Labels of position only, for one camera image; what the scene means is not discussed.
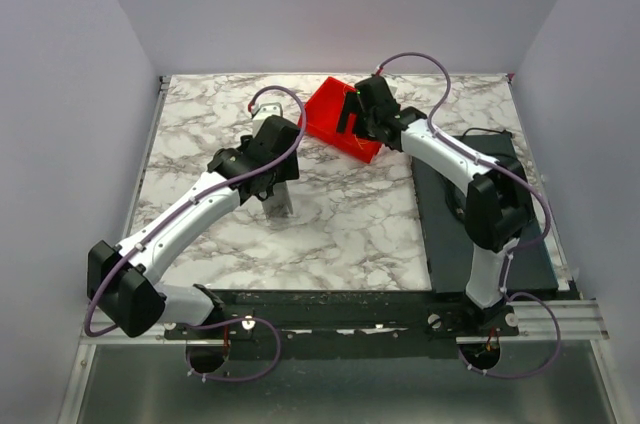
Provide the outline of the white plastic cable spool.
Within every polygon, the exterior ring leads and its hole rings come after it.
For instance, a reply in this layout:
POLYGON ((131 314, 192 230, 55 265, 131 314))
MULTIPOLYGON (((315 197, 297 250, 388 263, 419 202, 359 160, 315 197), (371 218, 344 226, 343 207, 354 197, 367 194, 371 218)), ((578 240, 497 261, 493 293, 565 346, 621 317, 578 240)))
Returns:
POLYGON ((286 182, 274 184, 271 193, 262 202, 262 207, 269 219, 290 217, 293 214, 293 205, 288 184, 286 182))

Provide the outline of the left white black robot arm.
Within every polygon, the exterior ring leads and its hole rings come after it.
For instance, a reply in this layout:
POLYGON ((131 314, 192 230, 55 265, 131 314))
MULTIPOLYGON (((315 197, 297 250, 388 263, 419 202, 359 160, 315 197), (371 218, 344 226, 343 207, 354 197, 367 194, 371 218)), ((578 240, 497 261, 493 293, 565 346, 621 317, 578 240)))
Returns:
POLYGON ((222 301, 202 285, 161 282, 175 259, 212 224, 252 197, 272 196, 279 183, 299 176, 301 129, 272 115, 237 148, 216 152, 205 172, 169 209, 112 246, 88 253, 87 296, 114 327, 138 337, 160 323, 199 326, 220 312, 222 301))

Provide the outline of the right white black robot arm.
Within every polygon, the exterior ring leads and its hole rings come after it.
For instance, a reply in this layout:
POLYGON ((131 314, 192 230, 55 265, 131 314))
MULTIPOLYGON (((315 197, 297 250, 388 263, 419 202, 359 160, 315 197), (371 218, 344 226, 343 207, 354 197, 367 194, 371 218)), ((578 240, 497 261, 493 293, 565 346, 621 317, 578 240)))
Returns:
POLYGON ((464 196, 464 229, 473 243, 467 298, 479 309, 503 300, 500 282, 507 255, 532 219, 522 166, 453 138, 414 107, 402 108, 385 78, 372 75, 346 94, 336 131, 351 130, 431 167, 464 196))

